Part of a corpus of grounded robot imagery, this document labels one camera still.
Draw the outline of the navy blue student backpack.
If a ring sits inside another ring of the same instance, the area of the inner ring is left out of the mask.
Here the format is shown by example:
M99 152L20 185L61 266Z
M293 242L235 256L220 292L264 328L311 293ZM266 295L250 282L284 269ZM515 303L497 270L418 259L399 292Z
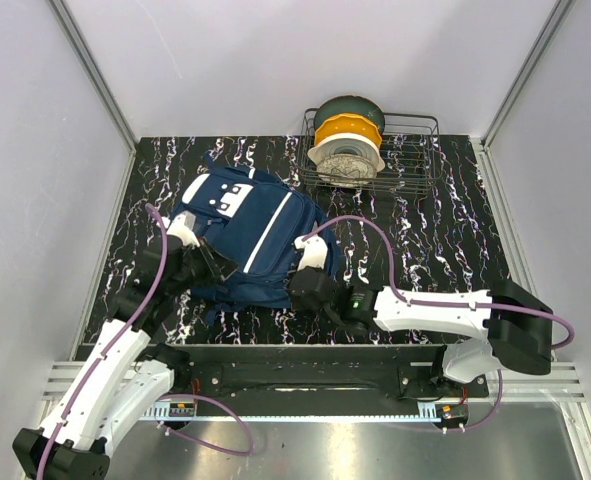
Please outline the navy blue student backpack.
M327 221L309 196L254 167L209 164L184 190L170 219L186 214L193 233L238 269L218 286L191 287L218 310L291 306L287 282L303 252L296 239Z

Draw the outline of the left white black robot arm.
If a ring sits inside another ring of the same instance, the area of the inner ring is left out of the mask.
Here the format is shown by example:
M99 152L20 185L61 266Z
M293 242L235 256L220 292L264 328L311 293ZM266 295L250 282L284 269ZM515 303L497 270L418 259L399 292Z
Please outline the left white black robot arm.
M142 253L91 354L36 429L23 428L13 451L30 479L103 479L118 445L164 394L190 386L189 356L147 348L175 299L192 287L215 287L237 269L205 240L174 235Z

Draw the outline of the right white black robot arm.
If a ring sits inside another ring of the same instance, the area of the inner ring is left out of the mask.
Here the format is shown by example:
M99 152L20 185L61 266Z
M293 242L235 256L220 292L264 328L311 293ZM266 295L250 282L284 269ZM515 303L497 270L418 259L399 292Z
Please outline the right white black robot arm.
M451 396L493 370L543 376L551 371L551 309L511 280L467 293L398 291L391 286L343 286L306 267L288 285L295 310L324 313L350 334L422 330L463 337L444 347L429 371L429 384Z

